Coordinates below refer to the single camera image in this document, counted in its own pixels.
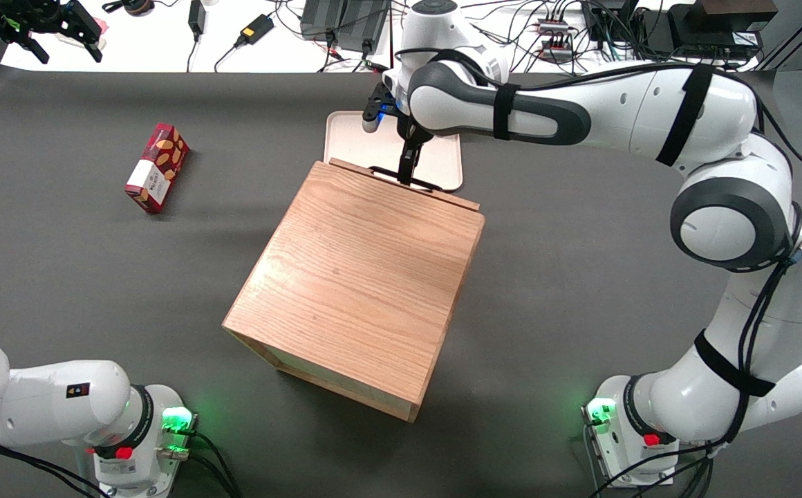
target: table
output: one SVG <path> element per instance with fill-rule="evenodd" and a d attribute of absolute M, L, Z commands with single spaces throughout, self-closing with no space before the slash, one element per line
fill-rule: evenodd
<path fill-rule="evenodd" d="M 774 105 L 761 76 L 743 75 Z M 487 224 L 413 425 L 276 372 L 222 330 L 321 158 L 326 116 L 375 82 L 0 66 L 0 347 L 18 368 L 112 359 L 176 388 L 246 496 L 584 498 L 578 406 L 610 375 L 672 365 L 727 279 L 670 238 L 682 181 L 660 164 L 464 136 L 459 196 Z M 153 217 L 122 188 L 157 120 L 193 154 Z M 802 205 L 797 164 L 794 194 Z M 73 467 L 63 445 L 28 451 Z M 715 467 L 713 498 L 802 496 L 802 415 L 743 433 Z M 0 458 L 0 498 L 28 496 L 74 495 Z M 221 493 L 183 464 L 174 498 L 204 496 Z"/>
<path fill-rule="evenodd" d="M 666 0 L 641 0 L 639 7 L 656 10 L 660 7 L 667 9 L 673 3 L 693 3 L 695 0 L 672 2 Z M 35 35 L 41 42 L 44 50 L 50 54 L 50 62 L 41 65 L 28 51 L 16 44 L 7 48 L 2 64 L 34 71 L 98 71 L 98 72 L 150 72 L 150 73 L 176 73 L 184 72 L 189 52 L 192 50 L 192 32 L 187 26 L 189 15 L 189 0 L 176 0 L 174 7 L 166 7 L 157 3 L 155 9 L 145 16 L 132 17 L 123 10 L 107 14 L 100 8 L 103 0 L 82 0 L 85 8 L 100 19 L 104 19 L 109 28 L 104 34 L 106 46 L 103 50 L 103 61 L 95 63 L 83 48 L 73 47 L 65 42 L 57 41 L 54 35 Z M 404 32 L 404 16 L 407 4 L 401 0 L 393 3 L 397 12 L 393 13 L 392 33 L 395 47 L 401 42 Z M 465 8 L 465 14 L 479 28 L 495 33 L 499 37 L 515 38 L 521 29 L 544 17 L 547 10 L 555 6 L 553 2 L 541 0 L 512 1 L 505 6 L 477 6 L 485 3 L 483 0 L 460 0 L 458 2 Z M 218 68 L 222 73 L 314 73 L 325 63 L 326 54 L 322 44 L 303 40 L 294 31 L 299 30 L 299 20 L 291 12 L 302 12 L 304 0 L 290 0 L 286 6 L 281 6 L 278 13 L 272 16 L 275 29 L 263 37 L 255 45 L 246 46 L 229 56 Z M 201 45 L 192 57 L 192 72 L 212 72 L 214 64 L 229 50 L 241 28 L 244 28 L 259 14 L 275 12 L 277 4 L 271 0 L 220 0 L 215 6 L 205 7 L 207 20 L 205 34 Z M 487 15 L 484 20 L 478 18 Z M 599 51 L 596 42 L 588 40 L 584 31 L 584 18 L 582 18 L 581 4 L 571 3 L 566 10 L 565 20 L 575 28 L 581 29 L 574 38 L 574 47 L 578 53 L 576 66 L 564 64 L 557 66 L 549 62 L 537 61 L 528 68 L 530 58 L 525 50 L 532 50 L 538 34 L 533 28 L 528 28 L 521 35 L 516 47 L 508 44 L 505 52 L 509 60 L 518 62 L 526 59 L 525 63 L 516 66 L 516 72 L 529 70 L 533 73 L 569 73 L 575 70 L 582 73 L 596 69 L 606 62 L 609 53 L 604 57 Z M 389 26 L 383 29 L 381 44 L 376 48 L 372 57 L 375 63 L 388 66 L 389 61 Z M 630 59 L 630 50 L 619 50 L 619 59 Z M 328 67 L 329 72 L 350 72 L 357 66 L 361 54 L 351 50 L 339 50 L 339 53 L 348 59 L 348 63 L 335 64 Z M 757 64 L 752 60 L 740 70 L 747 70 Z"/>

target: gray mat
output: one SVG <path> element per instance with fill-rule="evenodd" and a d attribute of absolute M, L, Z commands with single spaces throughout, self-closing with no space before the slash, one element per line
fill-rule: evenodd
<path fill-rule="evenodd" d="M 673 245 L 682 180 L 660 164 L 464 138 L 460 195 L 487 226 L 413 425 L 280 374 L 221 330 L 321 157 L 326 116 L 374 84 L 0 67 L 0 347 L 16 367 L 112 359 L 176 388 L 248 497 L 587 496 L 578 406 L 607 376 L 672 365 L 727 278 Z M 149 216 L 122 187 L 159 120 L 195 152 Z M 63 445 L 30 451 L 73 466 Z M 220 493 L 180 469 L 177 498 Z M 0 498 L 31 496 L 73 493 L 0 457 Z M 743 433 L 709 496 L 802 496 L 802 415 Z"/>

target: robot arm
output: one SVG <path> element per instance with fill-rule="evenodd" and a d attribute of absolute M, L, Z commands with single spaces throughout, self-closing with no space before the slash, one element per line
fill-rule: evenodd
<path fill-rule="evenodd" d="M 591 145 L 660 160 L 684 177 L 671 212 L 677 246 L 733 272 L 714 319 L 679 362 L 666 371 L 613 376 L 588 404 L 607 477 L 636 467 L 610 484 L 657 483 L 673 472 L 680 441 L 721 441 L 739 410 L 741 387 L 724 368 L 737 371 L 743 325 L 771 265 L 802 243 L 789 161 L 752 132 L 757 99 L 742 82 L 700 69 L 705 96 L 680 136 L 692 66 L 608 65 L 584 78 L 522 89 L 505 84 L 507 66 L 495 62 L 495 48 L 463 26 L 450 0 L 413 6 L 400 67 L 383 73 L 386 100 L 397 109 L 381 110 L 431 135 Z M 364 126 L 372 131 L 378 116 L 369 110 Z M 775 295 L 759 322 L 748 372 L 767 389 L 747 397 L 740 432 L 802 412 L 802 262 L 787 269 Z"/>
<path fill-rule="evenodd" d="M 132 385 L 114 362 L 10 369 L 0 350 L 0 447 L 83 445 L 94 458 L 103 492 L 167 496 L 176 475 L 174 460 L 188 457 L 182 450 L 188 436 L 174 430 L 189 431 L 192 423 L 173 389 Z"/>
<path fill-rule="evenodd" d="M 65 6 L 59 0 L 0 0 L 2 41 L 16 42 L 47 64 L 48 53 L 29 33 L 60 33 L 81 42 L 95 61 L 103 59 L 97 47 L 100 26 L 78 0 L 70 0 Z"/>

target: cardboard box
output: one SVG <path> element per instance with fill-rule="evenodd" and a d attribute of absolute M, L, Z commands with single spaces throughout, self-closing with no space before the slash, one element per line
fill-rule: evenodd
<path fill-rule="evenodd" d="M 413 422 L 483 226 L 476 203 L 316 162 L 223 327 L 279 371 Z"/>
<path fill-rule="evenodd" d="M 177 128 L 158 123 L 127 179 L 125 193 L 146 212 L 161 212 L 188 153 L 189 144 Z"/>

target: white desk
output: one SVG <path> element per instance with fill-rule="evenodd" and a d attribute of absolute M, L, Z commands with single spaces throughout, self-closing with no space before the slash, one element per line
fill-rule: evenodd
<path fill-rule="evenodd" d="M 3 56 L 2 64 L 34 71 L 93 71 L 93 72 L 149 72 L 149 73 L 177 73 L 186 70 L 186 59 L 192 49 L 192 32 L 189 31 L 187 19 L 189 16 L 189 0 L 177 0 L 173 7 L 156 3 L 155 9 L 144 16 L 133 17 L 123 9 L 106 13 L 101 9 L 104 0 L 81 0 L 88 12 L 94 17 L 103 19 L 109 25 L 104 33 L 106 45 L 103 48 L 103 62 L 97 63 L 83 48 L 74 47 L 57 40 L 54 35 L 34 35 L 44 50 L 50 54 L 50 62 L 43 65 L 35 56 L 23 50 L 19 45 L 11 44 Z M 470 6 L 484 0 L 457 0 L 461 6 Z M 663 8 L 667 9 L 673 3 L 693 3 L 695 0 L 678 2 L 664 1 Z M 520 12 L 515 10 L 525 3 L 509 3 L 508 6 L 497 10 L 484 20 L 472 20 L 481 29 L 493 32 L 500 37 L 507 37 L 509 25 L 512 24 L 512 38 L 527 24 L 528 19 L 544 17 L 547 9 L 552 9 L 553 3 L 532 1 L 526 3 Z M 291 0 L 288 8 L 295 12 L 302 12 L 304 0 Z M 393 3 L 397 9 L 400 4 Z M 498 6 L 477 6 L 466 8 L 465 15 L 469 18 L 479 18 Z M 641 0 L 638 7 L 656 10 L 660 7 L 660 0 Z M 198 50 L 192 57 L 192 72 L 212 72 L 214 63 L 226 53 L 238 37 L 238 32 L 259 14 L 269 14 L 275 9 L 275 4 L 268 0 L 220 0 L 215 6 L 205 7 L 207 20 L 205 34 L 201 37 Z M 221 65 L 221 73 L 313 73 L 320 69 L 325 60 L 324 48 L 313 41 L 303 40 L 299 35 L 285 28 L 283 21 L 294 31 L 299 30 L 299 20 L 282 8 L 280 19 L 272 16 L 275 28 L 255 45 L 244 45 L 234 51 Z M 575 3 L 566 9 L 565 20 L 574 28 L 580 29 L 574 41 L 577 52 L 590 50 L 597 45 L 588 41 L 585 33 L 584 18 L 580 4 Z M 382 41 L 375 53 L 369 57 L 373 62 L 389 66 L 389 20 L 383 29 Z M 403 32 L 403 17 L 399 12 L 393 13 L 392 32 L 394 34 L 395 49 L 398 49 Z M 528 28 L 521 35 L 521 47 L 531 47 L 537 40 L 534 28 Z M 505 47 L 509 60 L 514 57 L 517 62 L 522 57 L 530 58 L 521 48 L 514 45 Z M 339 50 L 347 57 L 348 62 L 334 64 L 326 69 L 328 72 L 348 72 L 353 70 L 360 58 L 360 53 L 350 50 Z M 620 59 L 631 57 L 625 50 L 619 50 Z M 515 72 L 524 72 L 528 67 L 528 60 L 521 63 Z M 597 68 L 606 61 L 598 51 L 590 51 L 578 57 L 575 67 L 576 73 L 582 73 Z M 757 64 L 752 60 L 741 70 L 749 69 Z M 552 63 L 537 61 L 530 72 L 534 73 L 569 73 L 572 64 L 566 63 L 558 66 Z"/>

